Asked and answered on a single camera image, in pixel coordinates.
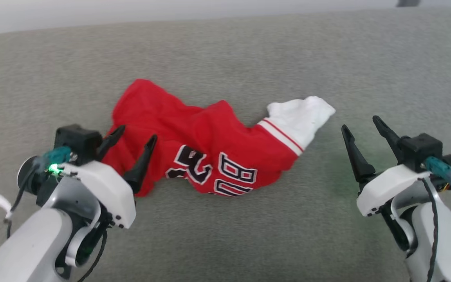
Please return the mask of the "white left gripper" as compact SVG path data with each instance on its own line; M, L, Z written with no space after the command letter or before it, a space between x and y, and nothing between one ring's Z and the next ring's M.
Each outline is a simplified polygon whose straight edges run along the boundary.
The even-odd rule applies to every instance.
M158 137L156 134L150 137L143 146L141 156L122 178L111 166L97 161L104 159L110 148L118 143L125 129L126 126L122 125L104 137L96 150L96 161L82 166L62 163L59 169L65 175L78 178L107 212L111 213L115 225L129 229L137 214L133 194L139 193L143 186Z

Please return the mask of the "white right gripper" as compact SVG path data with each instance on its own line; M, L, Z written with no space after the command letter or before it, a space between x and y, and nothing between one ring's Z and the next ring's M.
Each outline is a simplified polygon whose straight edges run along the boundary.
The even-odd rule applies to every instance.
M404 154L400 148L401 138L379 116L372 116L372 121L379 134L386 139L396 157L397 163L403 163ZM374 166L369 164L363 157L355 144L355 137L347 125L342 125L341 132L354 178L359 184L365 184L356 200L361 215L365 217L374 213L386 202L409 188L419 178L431 175L429 171L415 172L406 165L401 164L388 168L374 178L376 173Z

